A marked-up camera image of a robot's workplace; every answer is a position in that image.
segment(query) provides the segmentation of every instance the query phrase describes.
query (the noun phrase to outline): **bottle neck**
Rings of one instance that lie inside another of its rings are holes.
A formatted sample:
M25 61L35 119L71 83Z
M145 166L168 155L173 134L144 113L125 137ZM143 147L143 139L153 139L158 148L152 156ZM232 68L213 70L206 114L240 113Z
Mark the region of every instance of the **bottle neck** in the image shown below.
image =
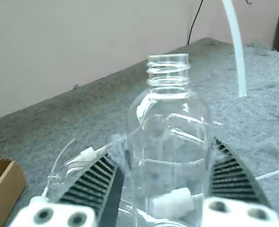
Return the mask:
M151 92L178 94L189 90L190 65L187 54L149 56L147 65L147 84Z

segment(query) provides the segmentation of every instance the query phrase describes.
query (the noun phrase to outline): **plastic tubing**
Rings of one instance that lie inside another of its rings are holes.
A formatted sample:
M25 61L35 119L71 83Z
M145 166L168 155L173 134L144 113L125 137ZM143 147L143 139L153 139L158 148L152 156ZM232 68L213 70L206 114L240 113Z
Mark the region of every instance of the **plastic tubing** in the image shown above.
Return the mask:
M64 148L63 150L59 153L59 155L56 157L56 160L52 166L52 169L51 169L51 172L50 172L50 177L52 177L53 173L54 173L54 170L55 170L55 167L56 165L58 164L59 162L59 159L60 157L64 154L64 152L66 151L66 149L71 145L71 143L73 143L74 141L76 140L76 138L73 138ZM49 190L49 186L50 186L50 177L48 177L48 180L47 180L47 185L46 187L44 188L44 191L42 193L41 196L43 197L46 197L47 196L47 193L48 193L48 190Z
M238 95L239 97L247 96L247 88L245 83L245 67L244 67L244 50L242 39L240 36L239 25L233 7L232 0L222 0L226 15L228 18L231 36L233 40L235 60L237 67L237 78L238 78Z

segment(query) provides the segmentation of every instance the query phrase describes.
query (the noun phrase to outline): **clear plastic bottle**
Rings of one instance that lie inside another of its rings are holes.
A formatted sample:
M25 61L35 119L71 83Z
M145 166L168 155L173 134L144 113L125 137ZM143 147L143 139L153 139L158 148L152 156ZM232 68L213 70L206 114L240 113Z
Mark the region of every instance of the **clear plastic bottle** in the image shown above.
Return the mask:
M211 145L207 104L190 89L187 54L148 57L148 88L128 111L136 227L197 227L204 158Z

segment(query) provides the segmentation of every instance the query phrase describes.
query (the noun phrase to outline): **pink wall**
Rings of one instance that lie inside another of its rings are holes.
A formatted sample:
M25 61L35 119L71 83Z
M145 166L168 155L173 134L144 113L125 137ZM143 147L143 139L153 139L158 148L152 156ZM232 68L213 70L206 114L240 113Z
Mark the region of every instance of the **pink wall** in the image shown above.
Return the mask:
M213 8L216 13L213 20L208 21L209 32L207 36L231 43L230 30L221 1L213 0L210 2L212 3L208 3L209 5L205 7ZM272 46L279 18L279 0L251 0L251 2L253 6L250 7L245 0L233 0L242 40L246 44L258 41Z

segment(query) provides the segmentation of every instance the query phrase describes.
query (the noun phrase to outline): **bottle opening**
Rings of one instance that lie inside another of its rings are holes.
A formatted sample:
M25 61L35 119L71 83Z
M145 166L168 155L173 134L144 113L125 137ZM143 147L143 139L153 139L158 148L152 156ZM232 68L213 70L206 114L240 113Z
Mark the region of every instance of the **bottle opening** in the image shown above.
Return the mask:
M182 86L189 83L188 54L151 55L148 57L149 78L152 86Z

